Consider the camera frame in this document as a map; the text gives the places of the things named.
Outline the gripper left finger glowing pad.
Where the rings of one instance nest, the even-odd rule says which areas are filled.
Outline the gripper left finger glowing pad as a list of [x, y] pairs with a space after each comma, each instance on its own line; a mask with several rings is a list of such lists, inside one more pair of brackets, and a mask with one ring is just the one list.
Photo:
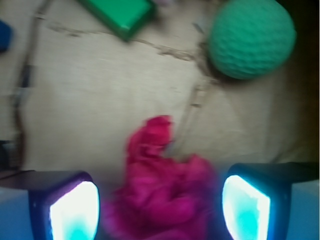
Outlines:
[[2, 240], [93, 240], [99, 189], [85, 171], [0, 173]]

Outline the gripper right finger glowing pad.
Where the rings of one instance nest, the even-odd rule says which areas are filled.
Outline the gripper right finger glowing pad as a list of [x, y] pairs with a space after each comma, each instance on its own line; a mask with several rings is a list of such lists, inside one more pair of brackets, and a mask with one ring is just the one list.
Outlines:
[[234, 240], [318, 240], [320, 166], [236, 163], [227, 172], [221, 204]]

